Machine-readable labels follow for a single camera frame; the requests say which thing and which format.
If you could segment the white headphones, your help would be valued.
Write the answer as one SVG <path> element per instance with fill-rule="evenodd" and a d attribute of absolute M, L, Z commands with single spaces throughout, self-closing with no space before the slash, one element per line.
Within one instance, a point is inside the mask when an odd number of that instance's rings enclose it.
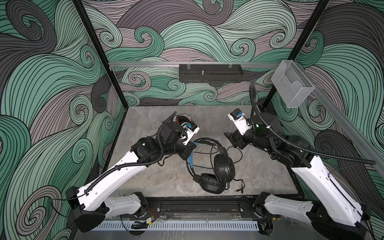
<path fill-rule="evenodd" d="M 187 115 L 177 115 L 175 122 L 181 125 L 184 129 L 192 129 L 196 125 L 195 122 Z"/>

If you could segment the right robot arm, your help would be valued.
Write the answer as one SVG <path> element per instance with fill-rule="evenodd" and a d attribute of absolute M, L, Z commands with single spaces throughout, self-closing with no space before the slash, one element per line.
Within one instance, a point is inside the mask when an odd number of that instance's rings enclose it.
<path fill-rule="evenodd" d="M 237 129 L 226 137 L 234 148 L 252 146 L 266 152 L 291 169 L 316 196 L 314 201 L 298 201 L 259 194 L 253 210 L 261 218 L 261 233 L 268 235 L 273 230 L 272 219 L 281 216 L 306 223 L 329 240 L 364 240 L 372 235 L 371 209 L 340 185 L 324 165 L 324 154 L 314 151 L 302 137 L 285 136 L 277 116 L 258 110 L 254 84 L 250 84 L 249 93 L 255 115 L 247 118 L 239 109 L 229 113 Z"/>

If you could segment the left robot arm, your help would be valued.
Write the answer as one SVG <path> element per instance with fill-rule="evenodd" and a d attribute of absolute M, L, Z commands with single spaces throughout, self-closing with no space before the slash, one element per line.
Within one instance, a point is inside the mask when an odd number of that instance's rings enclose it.
<path fill-rule="evenodd" d="M 152 136 L 140 138 L 115 165 L 82 187 L 71 187 L 66 197 L 74 223 L 82 233 L 105 219 L 130 216 L 143 218 L 149 208 L 141 192 L 113 198 L 112 193 L 134 175 L 168 156 L 187 160 L 196 147 L 191 139 L 200 128 L 189 117 L 173 113 Z"/>

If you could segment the clear plastic wall bin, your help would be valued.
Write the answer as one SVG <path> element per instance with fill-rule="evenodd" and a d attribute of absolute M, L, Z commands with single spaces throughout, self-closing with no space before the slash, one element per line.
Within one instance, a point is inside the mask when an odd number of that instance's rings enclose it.
<path fill-rule="evenodd" d="M 289 109 L 298 108 L 315 89 L 303 66 L 293 60 L 280 63 L 272 76 L 272 83 Z"/>

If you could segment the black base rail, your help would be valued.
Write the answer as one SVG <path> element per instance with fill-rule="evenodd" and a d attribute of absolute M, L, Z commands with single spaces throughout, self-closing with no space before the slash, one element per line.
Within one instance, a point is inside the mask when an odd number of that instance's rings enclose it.
<path fill-rule="evenodd" d="M 310 202 L 296 195 L 224 197 L 144 197 L 139 193 L 132 196 L 107 198 L 98 204 L 95 212 L 105 217 L 142 219 L 167 214 L 238 214 L 242 218 L 269 219 L 287 217 L 299 221 L 306 219 L 311 210 Z"/>

